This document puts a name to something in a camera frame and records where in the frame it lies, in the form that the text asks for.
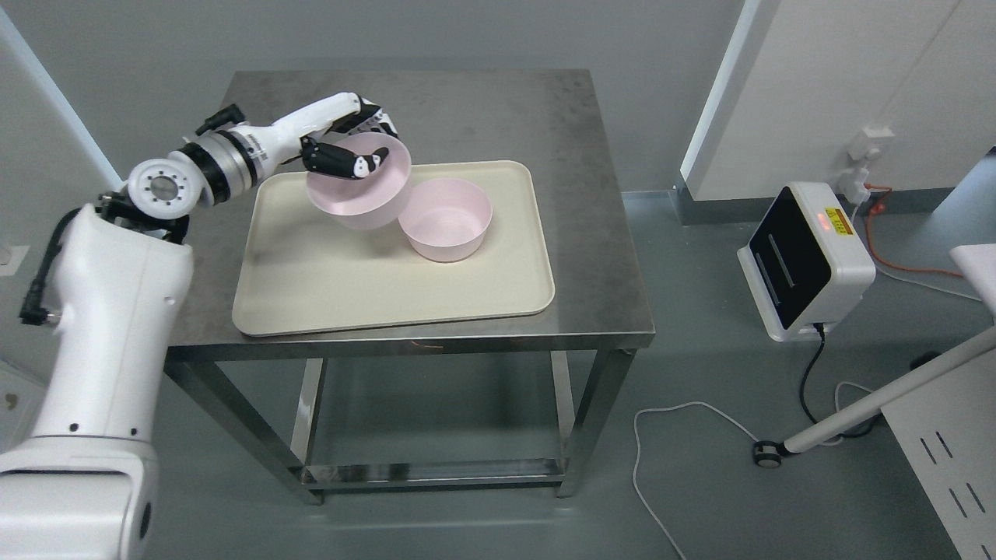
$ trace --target stainless steel table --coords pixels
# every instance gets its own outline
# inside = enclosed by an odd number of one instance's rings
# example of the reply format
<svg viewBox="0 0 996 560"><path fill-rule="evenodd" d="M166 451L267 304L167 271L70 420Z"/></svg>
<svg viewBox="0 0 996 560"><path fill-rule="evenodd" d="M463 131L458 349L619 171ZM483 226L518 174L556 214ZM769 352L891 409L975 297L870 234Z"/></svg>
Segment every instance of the stainless steel table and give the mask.
<svg viewBox="0 0 996 560"><path fill-rule="evenodd" d="M583 70L239 72L224 105L254 124L340 91L381 104L415 163L513 159L529 167L557 295L530 317L250 338L231 307L252 215L246 194L192 216L193 284L177 319L166 373L293 492L396 486L579 486L636 350L654 327L626 225L591 76ZM298 170L294 164L284 170ZM596 350L575 409L566 352ZM549 351L561 456L509 460L314 465L315 416L327 359ZM215 364L307 358L294 434L284 442Z"/></svg>

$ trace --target plastic bowl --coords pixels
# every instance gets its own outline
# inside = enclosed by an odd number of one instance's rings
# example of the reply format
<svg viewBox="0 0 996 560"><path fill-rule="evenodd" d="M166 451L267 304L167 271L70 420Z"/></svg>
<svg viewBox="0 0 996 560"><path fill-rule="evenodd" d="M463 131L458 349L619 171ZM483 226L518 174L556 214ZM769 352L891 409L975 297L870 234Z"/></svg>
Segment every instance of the plastic bowl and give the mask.
<svg viewBox="0 0 996 560"><path fill-rule="evenodd" d="M400 140L382 133L360 133L336 142L356 153L386 146L387 159L369 177L343 179L308 172L312 203L350 229L375 229L395 221L408 205L411 154Z"/></svg>
<svg viewBox="0 0 996 560"><path fill-rule="evenodd" d="M408 208L397 222L418 254L453 262L481 246L492 212L481 187L468 180L437 178L412 188Z"/></svg>

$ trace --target gray floor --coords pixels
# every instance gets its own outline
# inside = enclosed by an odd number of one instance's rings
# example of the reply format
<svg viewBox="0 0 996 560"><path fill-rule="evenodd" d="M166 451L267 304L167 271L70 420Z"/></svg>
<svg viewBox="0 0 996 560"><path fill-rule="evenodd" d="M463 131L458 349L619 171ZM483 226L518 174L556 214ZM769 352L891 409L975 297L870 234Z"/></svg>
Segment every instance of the gray floor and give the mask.
<svg viewBox="0 0 996 560"><path fill-rule="evenodd" d="M933 214L877 218L879 250L950 267L951 246L996 238L996 183L987 178L996 171L993 160L984 164L988 174L970 176ZM777 344L764 333L734 255L751 224L682 227L666 193L625 201L658 334L633 362L578 495L455 490L304 505L165 381L147 557L676 557L630 485L633 414L706 401L763 438L783 439L807 425L796 387L816 345ZM921 280L968 291L957 280ZM829 414L838 381L878 387L910 359L990 325L981 304L879 277L829 337L808 387L811 408ZM590 359L572 356L575 384ZM225 366L284 434L302 368ZM542 356L349 360L336 372L319 428L334 443L319 446L320 460L478 458L512 448L531 455L556 446ZM641 488L689 558L957 558L887 425L776 470L755 467L750 440L702 409L643 417L640 434Z"/></svg>

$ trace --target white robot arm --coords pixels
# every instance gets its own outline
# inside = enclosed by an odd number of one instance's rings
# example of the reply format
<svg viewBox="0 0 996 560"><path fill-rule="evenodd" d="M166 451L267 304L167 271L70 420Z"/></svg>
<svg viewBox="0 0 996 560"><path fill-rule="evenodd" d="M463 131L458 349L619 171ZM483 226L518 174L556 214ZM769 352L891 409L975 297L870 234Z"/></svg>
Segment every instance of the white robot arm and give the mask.
<svg viewBox="0 0 996 560"><path fill-rule="evenodd" d="M269 127L243 121L235 106L222 110L196 139L141 163L122 191L104 195L100 208L71 212L53 233L21 317L36 325L58 319L59 354L29 438L0 455L0 558L141 556L158 476L152 417L193 273L192 250L180 244L187 214L198 201L218 204L257 186L297 156L309 171L345 178L369 175L388 156L315 136L395 136L387 114L352 93ZM235 126L223 130L227 124ZM41 305L53 264L59 314Z"/></svg>

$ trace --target beige tray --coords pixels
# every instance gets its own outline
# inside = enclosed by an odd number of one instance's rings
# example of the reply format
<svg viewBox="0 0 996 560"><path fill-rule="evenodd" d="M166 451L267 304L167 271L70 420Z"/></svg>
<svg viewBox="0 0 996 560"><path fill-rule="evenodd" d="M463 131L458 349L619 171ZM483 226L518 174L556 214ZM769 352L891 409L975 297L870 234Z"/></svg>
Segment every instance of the beige tray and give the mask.
<svg viewBox="0 0 996 560"><path fill-rule="evenodd" d="M354 231L316 208L305 173L259 187L232 321L250 336L531 315L554 297L533 181L515 161L414 165L418 184L459 177L494 206L484 243L455 263L426 260L397 222Z"/></svg>

